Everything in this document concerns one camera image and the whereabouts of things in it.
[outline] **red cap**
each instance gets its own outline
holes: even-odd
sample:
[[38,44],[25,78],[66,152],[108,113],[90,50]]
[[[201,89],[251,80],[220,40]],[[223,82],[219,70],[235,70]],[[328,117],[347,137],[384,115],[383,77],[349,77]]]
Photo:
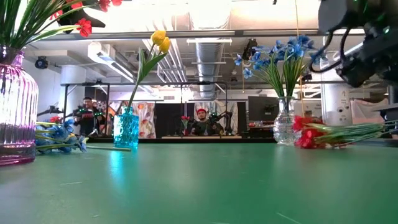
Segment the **red cap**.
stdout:
[[197,114],[198,114],[199,112],[201,112],[201,111],[203,111],[203,112],[207,113],[207,111],[206,111],[205,109],[203,109],[203,108],[200,108],[199,110],[197,110]]

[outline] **cable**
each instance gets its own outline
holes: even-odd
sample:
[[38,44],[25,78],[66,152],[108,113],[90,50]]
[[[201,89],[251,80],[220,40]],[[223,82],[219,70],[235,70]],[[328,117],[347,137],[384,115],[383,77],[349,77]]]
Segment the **cable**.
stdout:
[[321,69],[321,70],[314,70],[313,67],[312,67],[313,61],[314,61],[317,57],[319,57],[319,56],[322,54],[322,52],[323,52],[327,47],[329,47],[332,38],[333,38],[333,33],[330,32],[329,35],[328,35],[328,38],[327,38],[327,40],[326,40],[325,45],[324,45],[324,46],[314,55],[314,57],[311,59],[309,65],[308,65],[308,67],[309,67],[309,69],[310,69],[311,72],[313,72],[313,73],[323,73],[323,72],[327,72],[327,71],[329,71],[329,70],[331,70],[331,69],[337,67],[337,66],[341,63],[341,59],[339,59],[337,62],[335,62],[335,63],[333,63],[332,65],[328,66],[327,68],[324,68],[324,69]]
[[348,36],[350,30],[351,30],[351,28],[348,27],[346,29],[346,32],[344,33],[343,37],[341,38],[341,42],[340,42],[340,58],[341,58],[342,61],[346,60],[346,55],[344,54],[344,45],[346,43],[346,39],[347,39],[347,36]]

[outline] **pink glass vase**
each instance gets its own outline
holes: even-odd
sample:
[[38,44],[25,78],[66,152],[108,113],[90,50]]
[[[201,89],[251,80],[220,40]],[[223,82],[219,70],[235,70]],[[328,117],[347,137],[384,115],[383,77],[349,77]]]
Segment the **pink glass vase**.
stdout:
[[0,166],[35,159],[39,90],[22,69],[24,53],[0,45]]

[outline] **blue flower bunch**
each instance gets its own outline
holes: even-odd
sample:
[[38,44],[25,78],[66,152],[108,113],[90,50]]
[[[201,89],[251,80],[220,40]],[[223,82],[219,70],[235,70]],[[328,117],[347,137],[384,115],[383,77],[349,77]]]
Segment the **blue flower bunch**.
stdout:
[[83,136],[77,138],[71,127],[73,123],[72,119],[63,124],[37,122],[35,131],[36,149],[42,154],[51,153],[53,149],[69,153],[72,149],[79,148],[81,152],[86,152],[88,138]]
[[[255,75],[253,71],[258,71],[255,76],[269,83],[279,97],[293,95],[297,80],[307,68],[302,59],[308,51],[314,51],[309,54],[314,64],[319,64],[321,59],[327,60],[324,52],[315,58],[318,49],[314,47],[314,41],[305,35],[291,37],[287,44],[277,40],[273,47],[257,46],[253,49],[256,52],[249,59],[252,69],[243,70],[244,78],[251,78]],[[283,74],[277,67],[279,61],[283,61]],[[235,64],[239,66],[242,62],[242,56],[238,55]]]

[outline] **security camera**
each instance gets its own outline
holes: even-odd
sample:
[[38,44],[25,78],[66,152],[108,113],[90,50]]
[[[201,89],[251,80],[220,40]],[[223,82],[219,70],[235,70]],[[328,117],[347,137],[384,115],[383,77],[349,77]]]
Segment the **security camera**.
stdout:
[[46,69],[49,67],[49,62],[46,60],[46,56],[39,56],[36,60],[35,67],[38,69]]

